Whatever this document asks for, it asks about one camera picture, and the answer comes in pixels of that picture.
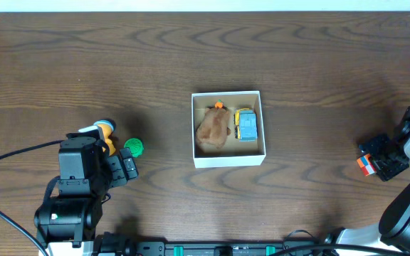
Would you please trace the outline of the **colourful puzzle cube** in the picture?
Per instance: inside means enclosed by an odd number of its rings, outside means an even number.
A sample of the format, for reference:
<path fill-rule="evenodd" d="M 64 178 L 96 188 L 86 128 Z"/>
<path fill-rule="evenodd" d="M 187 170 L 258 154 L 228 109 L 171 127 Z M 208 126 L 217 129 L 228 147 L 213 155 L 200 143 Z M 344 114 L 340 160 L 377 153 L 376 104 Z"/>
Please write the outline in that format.
<path fill-rule="evenodd" d="M 371 176 L 376 173 L 370 154 L 365 154 L 364 156 L 359 157 L 356 162 L 365 176 Z"/>

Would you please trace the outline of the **green ribbed plastic disc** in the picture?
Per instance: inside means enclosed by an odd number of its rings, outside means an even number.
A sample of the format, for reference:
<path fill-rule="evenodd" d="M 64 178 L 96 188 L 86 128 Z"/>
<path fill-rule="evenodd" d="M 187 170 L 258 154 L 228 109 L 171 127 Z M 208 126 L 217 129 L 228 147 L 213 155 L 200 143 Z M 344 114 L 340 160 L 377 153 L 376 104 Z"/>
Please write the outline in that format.
<path fill-rule="evenodd" d="M 131 151 L 131 154 L 137 158 L 138 156 L 141 156 L 144 151 L 144 145 L 142 141 L 138 138 L 131 138 L 128 139 L 124 143 L 124 148 L 128 148 Z"/>

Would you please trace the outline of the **yellow rubber duck blue cap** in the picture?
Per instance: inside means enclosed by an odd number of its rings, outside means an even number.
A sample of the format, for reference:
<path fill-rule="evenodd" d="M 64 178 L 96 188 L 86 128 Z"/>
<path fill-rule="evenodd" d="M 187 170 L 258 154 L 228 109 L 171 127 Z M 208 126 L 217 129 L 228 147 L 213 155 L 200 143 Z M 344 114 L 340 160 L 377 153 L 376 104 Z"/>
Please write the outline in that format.
<path fill-rule="evenodd" d="M 108 153 L 110 156 L 112 156 L 116 151 L 115 146 L 113 145 L 113 142 L 110 139 L 110 136 L 115 131 L 114 125 L 111 121 L 105 119 L 96 121 L 94 125 L 97 126 L 102 132 L 102 140 L 107 144 L 109 149 Z"/>

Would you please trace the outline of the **brown plush bear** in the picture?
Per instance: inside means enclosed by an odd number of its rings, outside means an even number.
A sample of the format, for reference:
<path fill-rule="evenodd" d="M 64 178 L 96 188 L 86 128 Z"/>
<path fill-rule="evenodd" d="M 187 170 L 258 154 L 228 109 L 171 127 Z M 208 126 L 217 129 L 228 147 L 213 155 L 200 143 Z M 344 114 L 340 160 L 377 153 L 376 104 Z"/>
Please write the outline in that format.
<path fill-rule="evenodd" d="M 209 144 L 220 149 L 226 143 L 231 130 L 228 127 L 230 112 L 218 100 L 213 107 L 207 108 L 199 127 L 196 130 L 195 142 Z"/>

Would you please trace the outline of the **yellow grey toy dump truck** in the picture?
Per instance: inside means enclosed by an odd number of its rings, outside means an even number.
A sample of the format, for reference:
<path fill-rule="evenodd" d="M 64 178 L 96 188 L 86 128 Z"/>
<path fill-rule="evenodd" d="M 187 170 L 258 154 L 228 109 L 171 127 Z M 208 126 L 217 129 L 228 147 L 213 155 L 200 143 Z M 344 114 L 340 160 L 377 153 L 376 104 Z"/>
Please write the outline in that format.
<path fill-rule="evenodd" d="M 234 125 L 236 138 L 240 142 L 253 142 L 257 140 L 257 118 L 253 109 L 237 109 L 234 114 Z"/>

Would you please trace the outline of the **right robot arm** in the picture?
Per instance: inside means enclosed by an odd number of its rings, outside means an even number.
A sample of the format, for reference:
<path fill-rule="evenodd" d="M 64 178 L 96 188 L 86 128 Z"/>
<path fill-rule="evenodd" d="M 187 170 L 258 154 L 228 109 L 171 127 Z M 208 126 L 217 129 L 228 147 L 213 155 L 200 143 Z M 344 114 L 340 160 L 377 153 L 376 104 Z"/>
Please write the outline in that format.
<path fill-rule="evenodd" d="M 410 169 L 410 106 L 391 137 L 377 135 L 359 145 L 357 163 L 366 176 L 389 181 Z M 389 204 L 377 224 L 358 229 L 341 229 L 331 238 L 333 244 L 375 247 L 410 253 L 410 183 Z"/>

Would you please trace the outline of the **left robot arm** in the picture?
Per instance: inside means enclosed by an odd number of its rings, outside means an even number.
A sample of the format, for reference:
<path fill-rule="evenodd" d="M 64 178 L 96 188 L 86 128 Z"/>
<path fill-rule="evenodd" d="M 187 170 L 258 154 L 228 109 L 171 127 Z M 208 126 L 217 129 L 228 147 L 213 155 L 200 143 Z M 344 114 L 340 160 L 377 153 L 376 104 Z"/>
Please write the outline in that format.
<path fill-rule="evenodd" d="M 124 238 L 96 235 L 109 190 L 138 177 L 128 148 L 110 155 L 94 137 L 73 137 L 60 143 L 59 176 L 52 179 L 34 216 L 36 238 L 47 255 L 133 255 Z"/>

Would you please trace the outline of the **white cardboard box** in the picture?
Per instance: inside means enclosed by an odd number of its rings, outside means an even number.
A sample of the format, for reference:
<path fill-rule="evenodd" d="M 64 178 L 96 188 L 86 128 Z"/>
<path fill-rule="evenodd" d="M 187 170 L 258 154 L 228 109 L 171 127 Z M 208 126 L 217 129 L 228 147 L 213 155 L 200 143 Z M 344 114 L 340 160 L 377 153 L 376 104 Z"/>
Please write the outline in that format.
<path fill-rule="evenodd" d="M 205 111 L 217 102 L 222 102 L 230 112 L 228 128 L 231 134 L 220 149 L 209 144 L 196 143 L 196 131 L 204 118 Z M 252 142 L 242 142 L 235 137 L 234 114 L 236 110 L 242 108 L 249 108 L 256 115 L 257 138 Z M 191 95 L 191 131 L 192 156 L 197 169 L 259 166 L 266 157 L 261 94 L 258 90 L 193 93 Z"/>

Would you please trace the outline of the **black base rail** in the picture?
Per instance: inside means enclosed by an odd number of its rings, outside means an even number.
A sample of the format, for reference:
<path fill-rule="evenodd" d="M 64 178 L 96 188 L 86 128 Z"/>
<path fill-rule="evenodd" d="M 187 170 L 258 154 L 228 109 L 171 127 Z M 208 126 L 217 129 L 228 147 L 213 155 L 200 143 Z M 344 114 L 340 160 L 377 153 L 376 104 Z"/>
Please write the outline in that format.
<path fill-rule="evenodd" d="M 259 242 L 168 242 L 166 240 L 134 240 L 124 235 L 105 233 L 96 237 L 92 256 L 239 256 L 274 255 L 299 246 L 317 245 L 315 238 L 287 238 Z"/>

